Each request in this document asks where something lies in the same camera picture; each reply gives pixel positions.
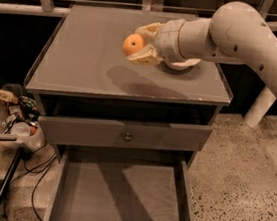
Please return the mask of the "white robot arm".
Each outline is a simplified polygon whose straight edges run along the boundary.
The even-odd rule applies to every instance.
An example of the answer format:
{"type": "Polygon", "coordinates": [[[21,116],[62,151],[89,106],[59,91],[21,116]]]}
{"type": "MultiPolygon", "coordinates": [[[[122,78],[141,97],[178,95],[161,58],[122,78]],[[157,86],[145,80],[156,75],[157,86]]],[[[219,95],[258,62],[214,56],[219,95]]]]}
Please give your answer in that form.
{"type": "Polygon", "coordinates": [[[133,64],[165,62],[174,70],[198,60],[246,64],[277,99],[277,37],[256,9],[244,2],[224,4],[211,18],[143,25],[135,34],[136,40],[126,39],[132,48],[124,50],[133,64]]]}

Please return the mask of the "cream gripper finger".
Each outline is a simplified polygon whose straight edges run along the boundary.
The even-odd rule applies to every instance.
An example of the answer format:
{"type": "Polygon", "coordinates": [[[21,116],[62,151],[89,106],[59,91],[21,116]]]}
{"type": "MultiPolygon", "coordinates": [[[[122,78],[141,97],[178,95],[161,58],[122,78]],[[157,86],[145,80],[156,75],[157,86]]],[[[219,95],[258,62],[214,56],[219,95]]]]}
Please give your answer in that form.
{"type": "Polygon", "coordinates": [[[139,52],[131,54],[127,59],[134,65],[159,65],[162,62],[158,51],[153,45],[148,44],[139,52]]]}
{"type": "Polygon", "coordinates": [[[141,35],[145,39],[155,40],[158,36],[158,32],[163,29],[164,25],[160,22],[150,23],[146,26],[141,26],[135,30],[136,34],[141,35]]]}

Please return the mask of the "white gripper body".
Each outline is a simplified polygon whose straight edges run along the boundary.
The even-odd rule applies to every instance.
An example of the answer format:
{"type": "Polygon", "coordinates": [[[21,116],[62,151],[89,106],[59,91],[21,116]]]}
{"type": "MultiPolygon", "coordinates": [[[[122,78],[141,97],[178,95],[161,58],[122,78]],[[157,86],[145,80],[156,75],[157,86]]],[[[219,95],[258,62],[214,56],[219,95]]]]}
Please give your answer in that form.
{"type": "Polygon", "coordinates": [[[179,51],[179,32],[185,19],[175,19],[168,21],[162,25],[162,28],[157,32],[155,38],[155,48],[159,55],[170,62],[178,63],[183,60],[183,56],[179,51]]]}

